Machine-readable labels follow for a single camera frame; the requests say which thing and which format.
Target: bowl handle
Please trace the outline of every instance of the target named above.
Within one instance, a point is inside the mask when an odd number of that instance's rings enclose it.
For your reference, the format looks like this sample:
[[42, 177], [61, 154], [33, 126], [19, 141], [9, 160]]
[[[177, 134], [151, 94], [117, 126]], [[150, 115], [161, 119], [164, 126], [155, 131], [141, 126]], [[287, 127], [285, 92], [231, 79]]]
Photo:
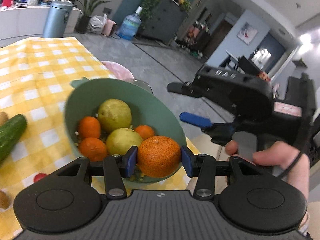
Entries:
[[85, 77], [83, 77], [82, 79], [79, 80], [72, 80], [70, 82], [70, 86], [72, 86], [73, 88], [77, 88], [78, 86], [82, 85], [83, 83], [88, 82], [90, 79], [87, 79]]

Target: green bowl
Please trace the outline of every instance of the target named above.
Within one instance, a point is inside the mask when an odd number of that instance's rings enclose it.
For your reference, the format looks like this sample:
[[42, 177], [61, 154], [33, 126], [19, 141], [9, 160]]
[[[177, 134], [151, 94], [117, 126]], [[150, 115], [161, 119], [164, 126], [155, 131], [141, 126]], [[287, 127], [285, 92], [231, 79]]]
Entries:
[[[143, 88], [125, 81], [109, 78], [93, 80], [83, 78], [81, 80], [73, 80], [70, 85], [75, 90], [73, 90], [66, 102], [64, 122], [71, 148], [76, 156], [82, 156], [75, 146], [78, 141], [75, 135], [78, 122], [85, 116], [95, 116], [99, 106], [111, 98], [122, 100], [129, 105], [134, 127], [140, 124], [149, 125], [154, 129], [156, 135], [167, 136], [175, 140], [180, 146], [187, 145], [184, 132], [173, 113], [159, 99]], [[134, 181], [125, 180], [127, 185], [138, 187], [141, 184], [162, 181], [170, 176], [161, 179], [148, 176], [139, 177], [139, 170], [136, 170], [136, 179]]]

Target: gray cabinet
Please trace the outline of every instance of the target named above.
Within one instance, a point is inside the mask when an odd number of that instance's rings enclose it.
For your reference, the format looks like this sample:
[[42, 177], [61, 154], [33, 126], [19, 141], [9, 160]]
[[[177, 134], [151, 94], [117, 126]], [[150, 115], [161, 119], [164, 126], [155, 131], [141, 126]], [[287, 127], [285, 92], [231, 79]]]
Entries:
[[153, 9], [152, 19], [144, 23], [146, 28], [139, 31], [139, 34], [168, 44], [187, 16], [172, 0], [161, 0]]

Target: white label sticker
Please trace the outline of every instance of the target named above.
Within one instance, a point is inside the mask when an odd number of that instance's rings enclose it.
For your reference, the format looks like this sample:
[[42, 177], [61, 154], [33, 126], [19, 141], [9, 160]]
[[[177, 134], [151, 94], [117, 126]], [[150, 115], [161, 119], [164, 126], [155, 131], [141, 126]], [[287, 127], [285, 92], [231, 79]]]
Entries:
[[301, 107], [298, 106], [292, 106], [281, 102], [275, 102], [275, 112], [279, 112], [282, 114], [289, 114], [296, 117], [302, 116], [302, 110]]

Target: trash can lid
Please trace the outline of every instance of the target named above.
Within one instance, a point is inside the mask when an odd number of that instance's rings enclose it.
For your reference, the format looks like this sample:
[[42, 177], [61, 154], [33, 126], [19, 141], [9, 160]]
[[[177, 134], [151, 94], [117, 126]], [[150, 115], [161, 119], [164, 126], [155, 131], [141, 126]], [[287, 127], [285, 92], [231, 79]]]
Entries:
[[63, 2], [63, 1], [53, 1], [51, 2], [51, 6], [60, 9], [71, 9], [73, 7], [73, 3], [71, 2]]

